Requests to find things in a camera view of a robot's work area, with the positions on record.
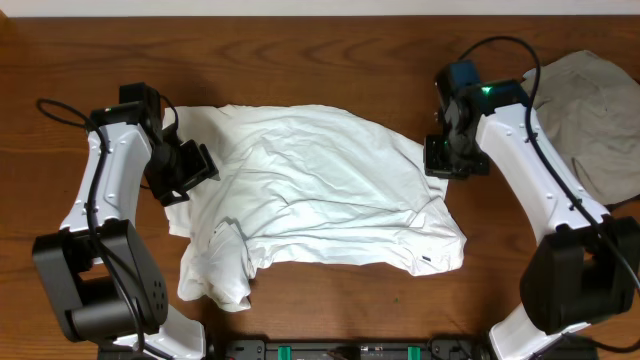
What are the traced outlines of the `white t-shirt with black print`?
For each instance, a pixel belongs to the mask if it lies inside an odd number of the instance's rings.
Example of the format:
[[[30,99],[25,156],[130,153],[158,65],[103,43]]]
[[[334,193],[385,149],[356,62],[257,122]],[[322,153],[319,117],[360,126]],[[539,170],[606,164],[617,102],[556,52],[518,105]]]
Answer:
[[[247,310],[252,279],[279,262],[386,263],[414,276],[463,263],[447,182],[425,174],[422,146],[399,133],[321,105],[180,107],[165,122],[219,170],[166,209],[170,233],[189,239],[182,300]]]

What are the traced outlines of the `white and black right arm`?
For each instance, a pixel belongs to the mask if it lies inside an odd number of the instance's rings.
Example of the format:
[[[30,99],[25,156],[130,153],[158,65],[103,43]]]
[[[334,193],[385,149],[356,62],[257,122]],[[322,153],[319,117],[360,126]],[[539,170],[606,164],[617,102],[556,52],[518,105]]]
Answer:
[[[516,80],[484,83],[469,60],[435,78],[443,131],[425,139],[429,176],[466,179],[501,171],[524,209],[537,249],[521,303],[494,325],[477,357],[594,359],[575,333],[628,311],[637,290],[639,225],[613,218],[581,187],[540,130]]]

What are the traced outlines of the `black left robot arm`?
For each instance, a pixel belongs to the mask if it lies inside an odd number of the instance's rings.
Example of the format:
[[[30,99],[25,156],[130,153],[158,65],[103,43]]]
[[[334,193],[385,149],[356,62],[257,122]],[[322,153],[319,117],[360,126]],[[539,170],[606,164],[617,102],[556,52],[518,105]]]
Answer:
[[[202,323],[172,307],[166,283],[136,231],[139,192],[164,207],[219,171],[207,147],[162,123],[167,97],[123,85],[118,104],[84,116],[89,155],[78,194],[55,233],[39,236],[32,258],[64,336],[91,342],[100,359],[204,359]]]

